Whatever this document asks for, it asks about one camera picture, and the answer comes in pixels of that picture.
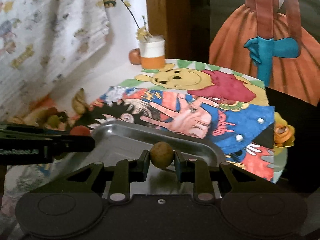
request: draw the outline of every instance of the wooden door frame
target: wooden door frame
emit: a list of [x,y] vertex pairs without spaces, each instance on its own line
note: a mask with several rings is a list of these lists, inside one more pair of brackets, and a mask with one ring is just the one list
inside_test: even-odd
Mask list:
[[166,58],[189,60],[191,24],[189,0],[147,0],[148,26],[166,40]]

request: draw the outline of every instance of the gray baking tray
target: gray baking tray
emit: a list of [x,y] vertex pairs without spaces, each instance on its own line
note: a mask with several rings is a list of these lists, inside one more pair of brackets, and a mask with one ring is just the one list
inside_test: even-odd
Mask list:
[[[114,166],[123,159],[138,159],[143,150],[160,141],[167,142],[174,150],[180,150],[186,159],[204,160],[209,166],[218,166],[225,161],[222,150],[210,141],[193,138],[169,131],[162,131],[124,121],[111,121],[98,127],[92,137],[95,149],[81,163],[81,167],[101,161],[105,166]],[[180,183],[173,164],[166,170],[150,163],[144,183],[131,183],[131,194],[185,194],[192,193],[191,183]]]

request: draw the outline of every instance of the plant stem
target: plant stem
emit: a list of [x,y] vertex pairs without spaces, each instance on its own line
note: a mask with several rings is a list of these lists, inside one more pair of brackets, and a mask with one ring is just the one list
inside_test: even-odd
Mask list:
[[138,25],[138,23],[137,23],[134,15],[133,15],[133,13],[130,11],[129,7],[125,4],[125,2],[124,2],[123,0],[120,0],[120,1],[124,4],[124,6],[126,6],[126,8],[128,9],[128,11],[131,13],[131,15],[132,15],[132,17],[133,17],[133,19],[134,19],[134,21],[135,21],[135,23],[136,23],[136,25],[137,25],[137,27],[138,27],[138,29],[139,29],[140,27],[139,27],[139,25]]

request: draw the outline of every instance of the red shirt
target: red shirt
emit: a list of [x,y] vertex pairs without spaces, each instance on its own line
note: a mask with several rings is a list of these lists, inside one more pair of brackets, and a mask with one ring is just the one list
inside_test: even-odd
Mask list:
[[214,85],[199,90],[188,90],[190,95],[244,103],[248,103],[256,97],[255,93],[246,88],[244,82],[237,80],[233,74],[207,69],[202,72],[211,76]]

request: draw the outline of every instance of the white and orange cup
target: white and orange cup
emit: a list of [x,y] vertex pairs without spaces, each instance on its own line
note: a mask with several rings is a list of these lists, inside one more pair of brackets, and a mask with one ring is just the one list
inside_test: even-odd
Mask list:
[[165,40],[153,36],[148,41],[140,41],[141,66],[144,69],[161,69],[165,65]]

